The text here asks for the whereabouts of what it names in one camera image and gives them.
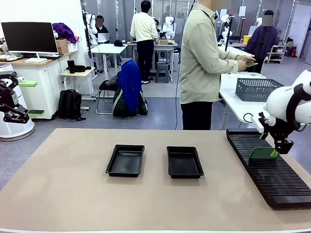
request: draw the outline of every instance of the white air purifier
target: white air purifier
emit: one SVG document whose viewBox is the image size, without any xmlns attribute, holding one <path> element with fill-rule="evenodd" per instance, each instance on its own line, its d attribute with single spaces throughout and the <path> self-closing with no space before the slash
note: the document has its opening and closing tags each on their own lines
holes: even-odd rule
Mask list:
<svg viewBox="0 0 311 233">
<path fill-rule="evenodd" d="M 13 71 L 13 67 L 10 64 L 0 64 L 1 71 Z M 1 81 L 11 83 L 11 80 L 4 79 Z M 27 108 L 24 97 L 22 95 L 21 89 L 19 86 L 16 86 L 13 89 L 18 97 L 18 103 L 23 107 Z M 0 112 L 0 140 L 1 141 L 16 141 L 22 138 L 26 138 L 34 132 L 34 123 L 31 119 L 26 124 L 17 124 L 17 123 L 7 123 L 3 121 L 4 113 Z"/>
</svg>

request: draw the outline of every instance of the shirt collar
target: shirt collar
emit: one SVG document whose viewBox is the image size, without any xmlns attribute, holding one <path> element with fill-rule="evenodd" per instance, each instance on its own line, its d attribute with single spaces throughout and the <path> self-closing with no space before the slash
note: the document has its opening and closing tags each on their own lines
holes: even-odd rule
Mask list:
<svg viewBox="0 0 311 233">
<path fill-rule="evenodd" d="M 199 3 L 194 4 L 193 9 L 204 11 L 210 18 L 215 17 L 215 12 L 208 9 L 206 6 L 203 6 L 202 4 L 199 4 Z"/>
</svg>

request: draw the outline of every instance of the purple jacket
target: purple jacket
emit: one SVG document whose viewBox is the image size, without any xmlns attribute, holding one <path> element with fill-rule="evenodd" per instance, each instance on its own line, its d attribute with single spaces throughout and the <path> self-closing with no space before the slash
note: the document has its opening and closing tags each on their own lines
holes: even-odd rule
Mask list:
<svg viewBox="0 0 311 233">
<path fill-rule="evenodd" d="M 74 38 L 72 30 L 64 23 L 54 23 L 52 24 L 53 30 L 56 31 L 59 37 L 70 41 L 71 43 L 77 43 L 77 40 Z"/>
<path fill-rule="evenodd" d="M 244 51 L 255 55 L 256 59 L 264 59 L 267 56 L 268 51 L 270 51 L 272 46 L 276 43 L 276 36 L 277 31 L 275 27 L 259 26 L 249 39 Z M 261 41 L 264 43 L 261 47 L 261 51 L 259 51 Z"/>
</svg>

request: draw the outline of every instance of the black cylinder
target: black cylinder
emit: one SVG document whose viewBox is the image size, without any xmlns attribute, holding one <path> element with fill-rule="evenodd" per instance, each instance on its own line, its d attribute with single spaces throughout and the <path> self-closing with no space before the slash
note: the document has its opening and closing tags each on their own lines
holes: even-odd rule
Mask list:
<svg viewBox="0 0 311 233">
<path fill-rule="evenodd" d="M 67 60 L 70 74 L 74 74 L 74 60 Z"/>
</svg>

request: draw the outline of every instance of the person's hand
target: person's hand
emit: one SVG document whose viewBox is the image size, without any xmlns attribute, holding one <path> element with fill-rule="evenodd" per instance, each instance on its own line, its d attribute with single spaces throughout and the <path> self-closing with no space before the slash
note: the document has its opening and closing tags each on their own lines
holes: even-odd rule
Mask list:
<svg viewBox="0 0 311 233">
<path fill-rule="evenodd" d="M 238 65 L 239 65 L 239 68 L 238 68 L 238 72 L 242 72 L 244 70 L 246 70 L 247 66 L 246 66 L 246 62 L 243 61 L 243 60 L 238 60 Z"/>
<path fill-rule="evenodd" d="M 245 62 L 255 62 L 255 58 L 253 57 L 249 57 L 249 56 L 245 56 L 245 55 L 240 55 L 237 57 L 237 61 L 245 61 Z"/>
</svg>

